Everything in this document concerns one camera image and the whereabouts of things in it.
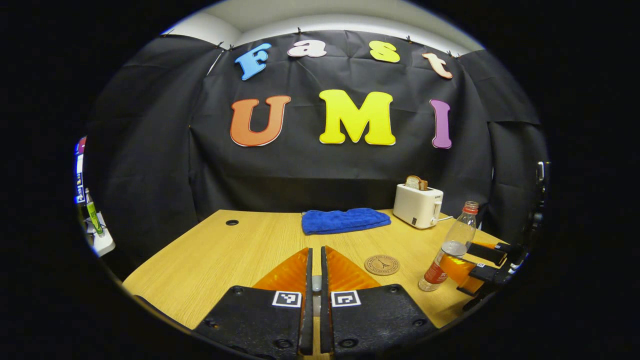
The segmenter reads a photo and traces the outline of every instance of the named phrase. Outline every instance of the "colorful foam letter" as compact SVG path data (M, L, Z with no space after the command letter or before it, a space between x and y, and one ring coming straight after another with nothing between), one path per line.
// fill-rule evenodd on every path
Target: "colorful foam letter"
M324 41L320 40L302 40L293 44L294 47L290 48L287 54L289 56L319 58L326 55L326 51L324 51L325 45Z
M370 92L360 109L343 90L325 90L320 99L326 102L326 123L321 143L343 143L346 138L340 132L340 121L352 142L360 141L367 123L369 132L364 140L371 145L394 145L396 137L391 133L389 104L394 98L385 92Z
M389 63L397 63L400 61L400 55L396 52L396 47L388 42L374 40L369 43L371 48L371 56L376 60L386 61Z
M425 53L425 54L422 54L422 57L429 60L429 63L431 64L433 71L435 71L438 75L442 76L445 79L453 78L453 74L446 71L443 67L443 65L447 65L447 63L444 62L443 59L438 58L436 54Z
M245 99L234 102L231 108L234 117L231 120L231 140L240 146L262 146L276 140L282 130L284 106L291 98L286 95L268 97L265 101L271 106L267 128L259 133L251 131L251 114L258 105L258 99Z
M430 100L429 103L436 113L436 136L431 143L433 147L449 149L451 148L451 139L449 139L449 109L451 107L440 100Z
M234 62L240 63L242 66L242 71L244 74L242 75L242 80L247 80L248 78L256 75L260 71L264 70L267 67L266 64L259 63L258 61L266 61L269 55L265 51L269 49L271 44L268 42L250 50L248 53L239 56Z

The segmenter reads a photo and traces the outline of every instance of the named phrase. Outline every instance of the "plastic bottle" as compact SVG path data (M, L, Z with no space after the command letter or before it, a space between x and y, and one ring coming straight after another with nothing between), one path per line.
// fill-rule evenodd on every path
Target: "plastic bottle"
M467 253L467 246L465 244L473 240L476 234L477 213L478 203L475 201L467 201L464 208L462 208L462 214L449 229L436 258L418 282L420 290L433 291L439 288L440 284L449 277L447 273L440 268L440 259L442 259L444 254L462 258L462 256Z
M98 221L98 214L95 212L95 204L93 203L93 199L89 196L89 188L85 190L86 192L86 209L89 211L89 217L91 218L91 223L95 228L95 232L98 236L104 236L104 230L102 226L100 226L100 222Z

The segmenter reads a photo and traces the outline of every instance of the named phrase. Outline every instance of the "green bottle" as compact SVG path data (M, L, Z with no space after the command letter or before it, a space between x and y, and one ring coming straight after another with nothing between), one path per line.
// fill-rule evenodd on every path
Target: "green bottle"
M91 218L91 223L95 228L95 232L98 233L98 236L104 236L104 230L102 230L102 226L100 226L100 222L98 221L98 214L95 212L95 204L93 203L93 199L89 196L89 188L85 191L86 194L86 209L89 211L89 217Z

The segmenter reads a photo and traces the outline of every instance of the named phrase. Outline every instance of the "computer screen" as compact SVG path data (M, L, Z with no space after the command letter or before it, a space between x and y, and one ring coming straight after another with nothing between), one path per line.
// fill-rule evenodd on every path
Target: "computer screen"
M76 144L76 204L85 202L84 200L84 183L82 177L82 166L84 158L84 143L86 136L80 139Z

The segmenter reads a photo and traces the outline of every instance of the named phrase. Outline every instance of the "yellow letter m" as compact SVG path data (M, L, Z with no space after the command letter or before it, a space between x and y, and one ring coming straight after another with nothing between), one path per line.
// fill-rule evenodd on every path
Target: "yellow letter m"
M367 123L369 132L364 141L371 145L394 145L396 138L391 133L389 104L394 98L385 92L370 92L360 109L343 90L325 90L320 99L326 102L326 123L321 143L343 143L340 121L344 124L352 142L360 141Z

